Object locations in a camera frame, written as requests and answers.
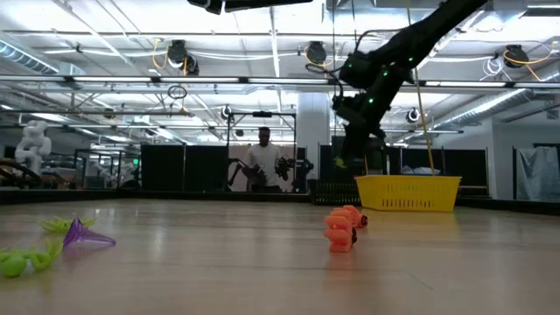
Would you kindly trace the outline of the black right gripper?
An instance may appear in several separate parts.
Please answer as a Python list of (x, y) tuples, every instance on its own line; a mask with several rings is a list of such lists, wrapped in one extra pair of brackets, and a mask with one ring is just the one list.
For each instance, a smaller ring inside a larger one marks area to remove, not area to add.
[(336, 94), (332, 98), (332, 110), (346, 121), (342, 153), (362, 153), (371, 136), (382, 142), (385, 140), (386, 133), (382, 130), (381, 120), (388, 106), (378, 104), (372, 96), (366, 93), (354, 96)]

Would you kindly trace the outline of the orange plastic pumpkin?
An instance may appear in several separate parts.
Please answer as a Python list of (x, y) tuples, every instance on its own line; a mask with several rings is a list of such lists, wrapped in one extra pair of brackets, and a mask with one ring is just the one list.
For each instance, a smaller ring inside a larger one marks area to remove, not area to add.
[(366, 228), (368, 226), (368, 217), (360, 213), (358, 209), (352, 205), (334, 208), (330, 212), (330, 215), (344, 217), (354, 228)]
[(334, 253), (348, 253), (357, 241), (352, 222), (344, 216), (329, 215), (324, 218), (324, 237), (330, 242), (329, 250)]

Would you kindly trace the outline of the purple plastic witch hat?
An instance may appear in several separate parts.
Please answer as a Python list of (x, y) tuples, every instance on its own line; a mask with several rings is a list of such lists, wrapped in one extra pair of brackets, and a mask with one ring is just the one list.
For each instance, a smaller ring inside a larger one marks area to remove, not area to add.
[(62, 242), (63, 248), (77, 242), (103, 243), (112, 246), (116, 245), (116, 240), (104, 234), (96, 233), (86, 227), (79, 218), (74, 218), (70, 224), (66, 236)]

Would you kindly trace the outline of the white square column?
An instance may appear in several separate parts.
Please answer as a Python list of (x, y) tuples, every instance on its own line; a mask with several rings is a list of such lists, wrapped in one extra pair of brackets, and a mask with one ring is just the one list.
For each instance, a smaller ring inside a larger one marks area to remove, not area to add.
[(319, 178), (320, 146), (330, 141), (330, 104), (328, 93), (298, 95), (297, 147), (305, 148), (306, 158), (314, 164), (308, 179)]

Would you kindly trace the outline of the black partition panel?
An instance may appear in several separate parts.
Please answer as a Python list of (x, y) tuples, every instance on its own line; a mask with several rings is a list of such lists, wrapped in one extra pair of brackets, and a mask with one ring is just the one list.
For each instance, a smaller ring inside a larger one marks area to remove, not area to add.
[(221, 192), (227, 175), (228, 149), (225, 146), (185, 147), (185, 189), (188, 192)]
[[(342, 158), (342, 147), (345, 138), (343, 136), (332, 136), (329, 145), (321, 145), (319, 153), (319, 179), (329, 181), (354, 181), (355, 177), (366, 175), (383, 175), (387, 172), (387, 161), (385, 154), (385, 143), (376, 137), (372, 137), (366, 143), (364, 149), (354, 155), (351, 160)], [(334, 159), (342, 158), (346, 169), (335, 166)]]
[[(431, 151), (434, 169), (439, 169), (441, 176), (461, 177), (458, 195), (461, 197), (489, 197), (487, 151), (433, 149)], [(431, 167), (429, 153), (426, 149), (400, 149), (395, 161), (395, 172), (401, 175), (401, 169), (410, 167)]]
[(181, 145), (141, 146), (141, 179), (145, 191), (178, 192), (183, 187), (184, 150)]

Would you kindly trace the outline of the long ceiling light bar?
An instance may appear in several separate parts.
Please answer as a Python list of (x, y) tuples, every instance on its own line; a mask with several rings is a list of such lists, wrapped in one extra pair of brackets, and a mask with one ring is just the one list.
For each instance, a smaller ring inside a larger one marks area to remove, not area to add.
[[(258, 85), (333, 85), (335, 79), (272, 78), (272, 77), (165, 77), (165, 76), (60, 76), (60, 75), (0, 75), (8, 82), (102, 82), (116, 83), (187, 83), (187, 84), (258, 84)], [(429, 88), (560, 88), (555, 81), (460, 81), (421, 80)]]

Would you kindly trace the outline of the white plastic bag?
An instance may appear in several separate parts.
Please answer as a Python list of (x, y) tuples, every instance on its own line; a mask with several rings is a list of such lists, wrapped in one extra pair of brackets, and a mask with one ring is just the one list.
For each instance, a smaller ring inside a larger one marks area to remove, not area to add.
[(439, 169), (431, 169), (430, 167), (410, 167), (405, 165), (401, 169), (402, 175), (439, 175), (441, 171)]

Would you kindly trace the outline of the black plastic mesh basket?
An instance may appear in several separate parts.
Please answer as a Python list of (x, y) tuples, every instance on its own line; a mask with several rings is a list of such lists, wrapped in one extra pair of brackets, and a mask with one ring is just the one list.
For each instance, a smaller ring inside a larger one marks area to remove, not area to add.
[(361, 204), (358, 187), (354, 181), (329, 181), (310, 179), (310, 199), (317, 206), (359, 206)]

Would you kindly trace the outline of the yellow plastic mesh basket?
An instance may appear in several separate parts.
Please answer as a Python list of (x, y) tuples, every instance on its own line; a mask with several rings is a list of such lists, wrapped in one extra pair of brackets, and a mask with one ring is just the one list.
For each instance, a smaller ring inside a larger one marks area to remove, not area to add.
[(453, 211), (461, 177), (367, 175), (356, 177), (361, 205), (378, 211)]

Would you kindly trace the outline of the person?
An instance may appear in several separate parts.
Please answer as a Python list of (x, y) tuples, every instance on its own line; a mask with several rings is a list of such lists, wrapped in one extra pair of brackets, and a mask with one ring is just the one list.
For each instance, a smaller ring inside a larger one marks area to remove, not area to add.
[(277, 183), (276, 166), (281, 157), (280, 149), (270, 142), (270, 128), (261, 127), (258, 132), (259, 143), (252, 145), (245, 156), (245, 163), (253, 168), (258, 166), (264, 180), (250, 179), (250, 190), (254, 193), (280, 193)]

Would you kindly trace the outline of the beige backdrop cloth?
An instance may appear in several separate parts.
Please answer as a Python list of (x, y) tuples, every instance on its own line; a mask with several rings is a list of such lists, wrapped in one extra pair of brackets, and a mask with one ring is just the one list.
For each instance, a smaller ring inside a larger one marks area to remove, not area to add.
[[(281, 143), (277, 143), (276, 146), (279, 148), (282, 157), (293, 158), (293, 146), (292, 145), (282, 145)], [(230, 158), (239, 158), (241, 160), (244, 160), (249, 147), (250, 147), (249, 144), (230, 146), (229, 147), (229, 157)], [(233, 176), (236, 166), (237, 166), (237, 163), (232, 163), (228, 167), (227, 180), (230, 180), (231, 177)], [(289, 179), (287, 181), (284, 181), (281, 178), (279, 178), (276, 181), (278, 183), (278, 185), (280, 186), (280, 188), (283, 190), (284, 193), (290, 193), (292, 191), (292, 188), (293, 188), (293, 185), (292, 185), (293, 170), (292, 169), (289, 170), (288, 176), (289, 176)], [(228, 187), (232, 192), (245, 193), (249, 189), (247, 177), (242, 173), (242, 171), (239, 171), (237, 173), (235, 179), (234, 179), (233, 184), (229, 185)]]

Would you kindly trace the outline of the grey hanging cloth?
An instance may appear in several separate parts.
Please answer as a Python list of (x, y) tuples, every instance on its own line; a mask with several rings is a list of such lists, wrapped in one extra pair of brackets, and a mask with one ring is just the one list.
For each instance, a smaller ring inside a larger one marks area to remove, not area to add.
[(560, 158), (557, 148), (540, 146), (518, 149), (515, 170), (518, 200), (560, 202)]

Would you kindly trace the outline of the white robot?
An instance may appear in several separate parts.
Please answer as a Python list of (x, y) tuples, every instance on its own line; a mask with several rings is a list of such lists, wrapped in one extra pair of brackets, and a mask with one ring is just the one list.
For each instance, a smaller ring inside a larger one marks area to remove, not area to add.
[(42, 173), (43, 157), (52, 152), (52, 140), (46, 136), (47, 128), (45, 121), (29, 121), (15, 150), (16, 161), (37, 175)]

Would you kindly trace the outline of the silver ventilation duct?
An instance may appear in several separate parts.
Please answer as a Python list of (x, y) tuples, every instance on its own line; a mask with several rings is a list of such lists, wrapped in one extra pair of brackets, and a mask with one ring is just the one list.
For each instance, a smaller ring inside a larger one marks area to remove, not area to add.
[(555, 90), (560, 93), (560, 87), (553, 87), (552, 89), (516, 88), (501, 94), (482, 96), (447, 115), (439, 117), (430, 125), (429, 129), (441, 130), (452, 125), (466, 125), (479, 122), (489, 116), (533, 101), (538, 93)]
[(27, 52), (0, 39), (0, 57), (15, 62), (36, 73), (55, 75), (59, 70)]

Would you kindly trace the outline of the black aluminium table frame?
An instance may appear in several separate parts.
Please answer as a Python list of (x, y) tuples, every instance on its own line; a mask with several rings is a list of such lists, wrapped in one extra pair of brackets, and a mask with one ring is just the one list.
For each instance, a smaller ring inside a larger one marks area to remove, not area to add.
[[(210, 201), (251, 201), (251, 202), (292, 202), (311, 203), (318, 206), (358, 206), (360, 198), (342, 194), (320, 194), (318, 196), (300, 193), (247, 193), (247, 192), (143, 192), (126, 190), (0, 190), (0, 205), (30, 204), (40, 202), (141, 199), (141, 200), (210, 200)], [(458, 207), (472, 207), (494, 211), (509, 211), (520, 214), (542, 214), (560, 217), (560, 203), (518, 200), (456, 198)]]

